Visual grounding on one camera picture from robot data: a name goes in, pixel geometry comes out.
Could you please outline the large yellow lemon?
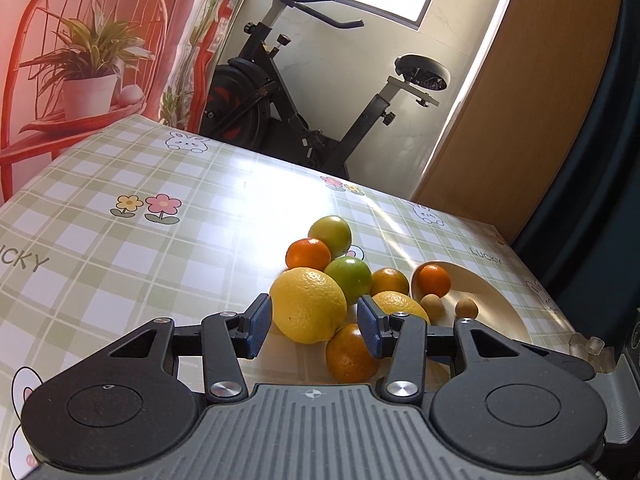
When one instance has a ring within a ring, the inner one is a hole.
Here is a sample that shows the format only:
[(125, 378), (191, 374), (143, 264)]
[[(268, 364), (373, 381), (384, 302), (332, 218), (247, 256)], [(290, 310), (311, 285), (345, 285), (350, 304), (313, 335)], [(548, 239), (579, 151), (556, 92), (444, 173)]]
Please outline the large yellow lemon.
[(395, 312), (406, 312), (408, 314), (422, 318), (427, 324), (431, 323), (426, 311), (421, 305), (413, 300), (409, 296), (402, 294), (401, 292), (394, 292), (393, 290), (386, 290), (386, 292), (378, 292), (372, 297), (372, 300), (378, 305), (378, 307), (386, 314), (393, 314)]

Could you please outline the dark orange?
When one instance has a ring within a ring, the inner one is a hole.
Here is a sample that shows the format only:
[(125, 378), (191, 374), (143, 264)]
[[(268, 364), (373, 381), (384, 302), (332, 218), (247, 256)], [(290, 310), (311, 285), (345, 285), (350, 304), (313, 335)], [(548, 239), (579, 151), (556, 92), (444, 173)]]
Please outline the dark orange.
[(370, 355), (356, 323), (341, 327), (326, 344), (326, 368), (341, 384), (368, 382), (381, 367)]

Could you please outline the dark orange brownish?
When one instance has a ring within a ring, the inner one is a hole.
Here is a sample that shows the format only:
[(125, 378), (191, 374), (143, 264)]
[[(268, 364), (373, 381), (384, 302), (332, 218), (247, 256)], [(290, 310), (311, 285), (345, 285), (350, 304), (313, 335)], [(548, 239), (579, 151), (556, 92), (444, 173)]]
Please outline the dark orange brownish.
[(409, 281), (405, 274), (394, 268), (382, 268), (372, 273), (370, 295), (375, 296), (380, 292), (400, 292), (408, 295)]

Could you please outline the bright orange tangerine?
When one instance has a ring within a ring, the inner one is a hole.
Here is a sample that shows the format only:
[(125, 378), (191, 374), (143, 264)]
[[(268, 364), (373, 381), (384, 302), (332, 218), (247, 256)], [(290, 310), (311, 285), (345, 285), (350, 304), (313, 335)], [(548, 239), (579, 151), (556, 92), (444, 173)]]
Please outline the bright orange tangerine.
[(449, 273), (438, 264), (422, 266), (418, 273), (418, 284), (424, 295), (446, 296), (451, 288)]

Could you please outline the green apple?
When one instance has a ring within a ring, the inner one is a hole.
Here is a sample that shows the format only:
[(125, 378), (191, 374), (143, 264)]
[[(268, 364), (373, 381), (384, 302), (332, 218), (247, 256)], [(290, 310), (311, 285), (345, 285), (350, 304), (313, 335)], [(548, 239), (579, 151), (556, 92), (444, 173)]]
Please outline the green apple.
[(336, 258), (326, 266), (324, 273), (341, 287), (348, 304), (356, 304), (360, 296), (370, 294), (372, 273), (367, 263), (360, 259), (347, 256)]

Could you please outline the beige round plate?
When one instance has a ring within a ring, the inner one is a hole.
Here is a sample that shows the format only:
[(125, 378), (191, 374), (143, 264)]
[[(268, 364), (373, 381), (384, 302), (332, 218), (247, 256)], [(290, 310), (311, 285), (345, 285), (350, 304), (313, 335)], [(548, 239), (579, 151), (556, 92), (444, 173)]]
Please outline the beige round plate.
[(484, 278), (457, 263), (446, 261), (427, 261), (413, 271), (411, 278), (411, 297), (420, 302), (427, 295), (420, 280), (424, 266), (439, 266), (450, 277), (451, 287), (447, 295), (440, 298), (442, 313), (431, 316), (433, 325), (454, 325), (456, 305), (460, 300), (473, 300), (478, 307), (477, 321), (512, 339), (531, 342), (532, 338), (518, 312), (494, 286)]

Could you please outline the small orange tangerine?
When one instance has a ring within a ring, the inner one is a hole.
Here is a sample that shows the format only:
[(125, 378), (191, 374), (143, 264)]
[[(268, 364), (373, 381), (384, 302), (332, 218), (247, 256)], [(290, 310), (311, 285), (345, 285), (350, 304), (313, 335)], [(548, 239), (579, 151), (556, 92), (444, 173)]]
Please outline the small orange tangerine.
[(315, 237), (296, 240), (285, 254), (285, 264), (289, 269), (311, 268), (323, 271), (331, 261), (329, 247)]

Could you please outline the yellow-green apple far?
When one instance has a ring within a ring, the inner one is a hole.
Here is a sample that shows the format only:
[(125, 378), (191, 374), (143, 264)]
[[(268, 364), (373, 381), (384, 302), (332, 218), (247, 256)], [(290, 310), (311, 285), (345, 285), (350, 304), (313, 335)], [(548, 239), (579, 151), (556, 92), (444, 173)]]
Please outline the yellow-green apple far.
[(321, 240), (329, 248), (333, 259), (344, 255), (352, 246), (352, 230), (343, 218), (335, 214), (314, 222), (308, 236)]

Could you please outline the dark teal curtain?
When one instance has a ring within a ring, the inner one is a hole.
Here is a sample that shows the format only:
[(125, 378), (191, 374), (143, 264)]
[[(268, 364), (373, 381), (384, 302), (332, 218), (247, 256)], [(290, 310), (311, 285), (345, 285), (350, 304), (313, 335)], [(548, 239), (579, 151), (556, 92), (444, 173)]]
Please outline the dark teal curtain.
[(576, 141), (513, 248), (576, 332), (620, 350), (639, 309), (639, 0)]

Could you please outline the wooden panel door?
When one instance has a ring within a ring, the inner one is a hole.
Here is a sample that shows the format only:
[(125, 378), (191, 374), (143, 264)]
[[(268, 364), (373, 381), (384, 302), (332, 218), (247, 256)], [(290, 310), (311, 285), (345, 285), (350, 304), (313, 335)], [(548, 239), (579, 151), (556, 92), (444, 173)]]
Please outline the wooden panel door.
[(513, 242), (584, 122), (620, 0), (510, 0), (413, 200)]

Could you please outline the red printed backdrop curtain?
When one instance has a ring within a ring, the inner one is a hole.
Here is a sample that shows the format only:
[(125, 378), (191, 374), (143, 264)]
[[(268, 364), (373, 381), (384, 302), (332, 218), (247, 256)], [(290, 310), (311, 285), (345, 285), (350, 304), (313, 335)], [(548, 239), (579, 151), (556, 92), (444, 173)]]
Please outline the red printed backdrop curtain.
[(198, 132), (242, 0), (1, 0), (1, 195), (15, 166), (143, 116)]

